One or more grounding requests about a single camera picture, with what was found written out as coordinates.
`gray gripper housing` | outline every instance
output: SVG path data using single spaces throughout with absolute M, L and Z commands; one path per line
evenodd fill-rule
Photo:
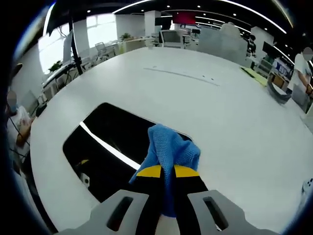
M 106 201 L 97 206 L 90 215 L 89 221 L 76 229 L 65 229 L 58 235 L 135 235 L 142 209 L 149 195 L 126 190 L 119 190 Z M 257 229 L 245 219 L 244 211 L 216 190 L 191 193 L 188 198 L 193 205 L 200 226 L 201 235 L 276 235 L 270 230 Z M 122 219 L 118 231 L 108 227 L 123 200 L 130 205 Z M 214 207 L 225 228 L 218 231 L 216 221 L 208 204 Z

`black ceiling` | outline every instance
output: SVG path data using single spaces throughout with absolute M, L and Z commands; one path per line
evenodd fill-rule
M 74 21 L 79 21 L 88 15 L 111 13 L 123 6 L 137 2 L 138 0 L 58 0 L 51 13 L 49 29 L 66 24 L 68 11 L 73 13 Z M 268 17 L 287 34 L 284 34 L 277 27 L 246 9 L 219 0 L 151 0 L 144 2 L 117 14 L 143 14 L 141 10 L 161 11 L 163 15 L 176 14 L 179 11 L 194 10 L 197 16 L 213 18 L 224 22 L 232 21 L 237 26 L 250 30 L 251 27 L 258 26 L 267 28 L 268 32 L 275 37 L 277 47 L 284 53 L 291 54 L 292 57 L 298 52 L 305 42 L 313 40 L 313 26 L 311 20 L 312 0 L 279 0 L 287 9 L 291 16 L 293 27 L 285 18 L 279 8 L 273 3 L 277 0 L 232 0 L 246 7 L 249 7 L 262 15 Z M 199 22 L 208 23 L 208 20 L 197 19 Z

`office chair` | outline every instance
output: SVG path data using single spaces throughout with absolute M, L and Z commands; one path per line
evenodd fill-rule
M 108 59 L 109 53 L 107 52 L 107 47 L 103 42 L 95 44 L 95 47 L 98 51 L 98 56 L 105 56 Z
M 184 49 L 182 35 L 178 30 L 161 30 L 162 47 L 173 47 Z

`computer screen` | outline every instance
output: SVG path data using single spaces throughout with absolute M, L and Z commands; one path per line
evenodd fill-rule
M 165 31 L 162 33 L 165 43 L 180 43 L 180 36 L 176 31 Z
M 193 28 L 191 32 L 196 33 L 196 34 L 200 34 L 200 29 Z
M 168 30 L 171 27 L 172 18 L 158 17 L 155 21 L 155 26 L 161 25 L 163 30 Z
M 71 61 L 71 44 L 73 38 L 73 30 L 67 35 L 63 44 L 63 64 Z
M 263 44 L 263 49 L 264 52 L 266 52 L 268 54 L 269 57 L 271 57 L 272 59 L 277 58 L 278 56 L 280 56 L 280 53 L 278 50 L 276 50 L 273 46 L 271 46 L 270 44 L 268 44 L 267 42 L 264 42 Z

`white wall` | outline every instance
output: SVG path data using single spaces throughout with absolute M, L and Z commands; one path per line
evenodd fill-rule
M 41 83 L 45 75 L 39 60 L 38 44 L 32 47 L 19 63 L 22 63 L 23 67 L 12 80 L 12 90 L 17 94 L 18 103 L 21 103 L 28 91 L 32 91 L 36 97 L 41 94 Z
M 124 33 L 133 37 L 145 36 L 145 17 L 142 15 L 116 15 L 117 38 Z
M 261 61 L 261 59 L 266 56 L 266 53 L 262 50 L 264 42 L 273 45 L 274 37 L 259 27 L 253 27 L 251 29 L 251 34 L 253 34 L 256 38 L 254 41 L 256 45 L 256 59 Z
M 89 49 L 86 19 L 74 23 L 74 35 L 78 53 Z

